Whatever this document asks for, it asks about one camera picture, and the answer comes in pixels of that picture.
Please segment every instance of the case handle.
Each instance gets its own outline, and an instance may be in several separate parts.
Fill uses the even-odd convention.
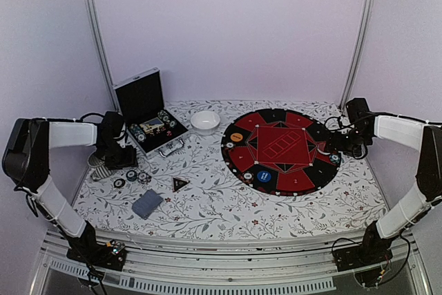
[[[181,150],[182,148],[184,148],[184,141],[182,140],[182,138],[180,138],[180,142],[181,142],[181,146],[177,147],[176,149],[170,150],[169,153],[164,154],[163,151],[161,149],[158,149],[158,153],[163,157],[163,158],[167,158],[168,156],[170,156],[171,154],[177,152],[178,150]]]

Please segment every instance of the white table surface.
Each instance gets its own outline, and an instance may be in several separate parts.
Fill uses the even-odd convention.
[[[123,188],[114,188],[114,180],[126,179],[128,169],[99,182],[93,182],[88,174],[74,208],[99,229],[214,240],[289,238],[351,231],[365,228],[386,212],[366,161],[346,156],[333,181],[308,195],[273,196],[239,181],[222,159],[220,140],[232,121],[260,108],[288,108],[321,122],[340,115],[334,104],[325,102],[167,103],[166,109],[188,128],[192,114],[202,110],[219,113],[221,125],[210,136],[192,133],[185,148],[167,159],[158,155],[150,160],[140,157],[135,170],[152,175],[148,184],[126,182]],[[174,176],[191,183],[173,193]],[[132,212],[131,205],[147,189],[155,190],[164,202],[148,220],[143,220]]]

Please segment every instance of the open black case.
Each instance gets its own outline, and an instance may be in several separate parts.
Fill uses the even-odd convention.
[[[131,77],[114,90],[128,132],[148,158],[156,153],[167,157],[184,147],[188,130],[164,108],[158,68]]]

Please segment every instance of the round poker mat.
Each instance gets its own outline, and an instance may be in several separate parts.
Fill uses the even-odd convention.
[[[340,154],[324,155],[330,131],[315,119],[281,108],[247,113],[221,140],[233,174],[259,191],[296,196],[323,188],[338,173]]]

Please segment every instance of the purple wall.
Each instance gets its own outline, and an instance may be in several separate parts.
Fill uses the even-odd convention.
[[[375,0],[354,89],[373,111],[442,121],[442,1]],[[411,187],[419,154],[377,140],[369,161],[395,204]],[[434,294],[442,294],[442,207],[415,228]]]
[[[79,117],[110,106],[84,0],[0,0],[0,151],[18,117]],[[52,176],[72,199],[90,148],[51,153]],[[0,172],[0,294],[24,295],[46,224]]]
[[[154,66],[166,99],[338,102],[363,0],[96,0],[115,82]]]

